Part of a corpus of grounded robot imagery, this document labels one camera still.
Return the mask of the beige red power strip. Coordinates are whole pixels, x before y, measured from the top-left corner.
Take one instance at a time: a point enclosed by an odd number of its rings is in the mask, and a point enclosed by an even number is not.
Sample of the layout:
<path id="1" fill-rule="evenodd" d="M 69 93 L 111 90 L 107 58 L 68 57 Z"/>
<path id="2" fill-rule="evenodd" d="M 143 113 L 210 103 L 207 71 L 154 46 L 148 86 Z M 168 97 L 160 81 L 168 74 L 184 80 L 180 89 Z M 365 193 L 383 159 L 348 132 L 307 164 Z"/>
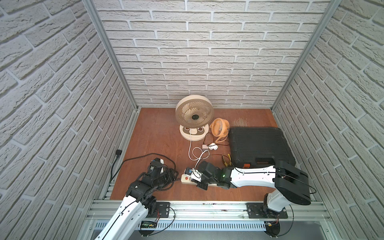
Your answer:
<path id="1" fill-rule="evenodd" d="M 181 182 L 182 182 L 182 184 L 193 185 L 193 186 L 197 186 L 199 188 L 202 188 L 205 186 L 207 186 L 207 187 L 216 187 L 217 186 L 216 183 L 210 183 L 208 180 L 204 180 L 202 182 L 199 182 L 199 181 L 191 178 L 191 176 L 185 175 L 185 174 L 182 174 Z"/>

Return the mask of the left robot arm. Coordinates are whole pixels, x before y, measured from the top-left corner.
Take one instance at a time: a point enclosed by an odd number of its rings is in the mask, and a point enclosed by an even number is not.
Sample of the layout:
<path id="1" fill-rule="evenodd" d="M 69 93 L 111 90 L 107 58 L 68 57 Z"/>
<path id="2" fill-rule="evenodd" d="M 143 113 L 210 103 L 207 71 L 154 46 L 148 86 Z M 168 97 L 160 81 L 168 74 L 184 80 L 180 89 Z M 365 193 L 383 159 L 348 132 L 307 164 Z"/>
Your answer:
<path id="1" fill-rule="evenodd" d="M 96 240 L 128 240 L 139 223 L 146 218 L 151 205 L 156 204 L 153 193 L 167 182 L 164 160 L 156 158 L 150 162 L 146 173 L 131 183 L 120 206 L 110 221 L 95 237 Z"/>

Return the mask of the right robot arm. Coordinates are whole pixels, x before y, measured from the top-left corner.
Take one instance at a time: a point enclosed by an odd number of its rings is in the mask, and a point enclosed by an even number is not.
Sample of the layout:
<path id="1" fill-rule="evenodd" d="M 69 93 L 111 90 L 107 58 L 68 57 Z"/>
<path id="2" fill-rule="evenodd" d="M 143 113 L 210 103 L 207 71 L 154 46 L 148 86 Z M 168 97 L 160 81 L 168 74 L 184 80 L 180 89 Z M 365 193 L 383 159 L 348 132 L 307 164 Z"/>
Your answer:
<path id="1" fill-rule="evenodd" d="M 185 174 L 203 190 L 207 190 L 209 185 L 226 190 L 241 187 L 273 188 L 274 191 L 264 198 L 262 211 L 265 215 L 278 214 L 291 204 L 311 204 L 308 174 L 284 161 L 276 161 L 273 166 L 259 169 L 220 169 L 203 161 L 197 169 L 186 170 Z"/>

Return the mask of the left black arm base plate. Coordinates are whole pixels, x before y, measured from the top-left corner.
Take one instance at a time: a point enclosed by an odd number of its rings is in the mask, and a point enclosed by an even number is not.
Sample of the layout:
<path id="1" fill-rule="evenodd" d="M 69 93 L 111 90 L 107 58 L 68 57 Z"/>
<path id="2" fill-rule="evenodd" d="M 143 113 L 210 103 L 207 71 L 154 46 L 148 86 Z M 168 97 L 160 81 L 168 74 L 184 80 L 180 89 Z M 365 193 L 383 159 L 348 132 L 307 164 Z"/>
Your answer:
<path id="1" fill-rule="evenodd" d="M 170 213 L 170 202 L 152 203 L 148 210 L 148 218 L 168 218 Z"/>

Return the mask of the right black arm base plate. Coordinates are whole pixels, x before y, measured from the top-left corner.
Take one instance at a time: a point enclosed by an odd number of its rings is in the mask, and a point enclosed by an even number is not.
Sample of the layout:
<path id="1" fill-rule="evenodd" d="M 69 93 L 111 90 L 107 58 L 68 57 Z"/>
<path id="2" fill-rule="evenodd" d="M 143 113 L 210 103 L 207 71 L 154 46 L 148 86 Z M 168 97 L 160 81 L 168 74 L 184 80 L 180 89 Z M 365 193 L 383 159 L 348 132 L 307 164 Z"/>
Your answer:
<path id="1" fill-rule="evenodd" d="M 249 219 L 287 219 L 288 214 L 284 208 L 275 212 L 267 208 L 264 203 L 246 203 Z"/>

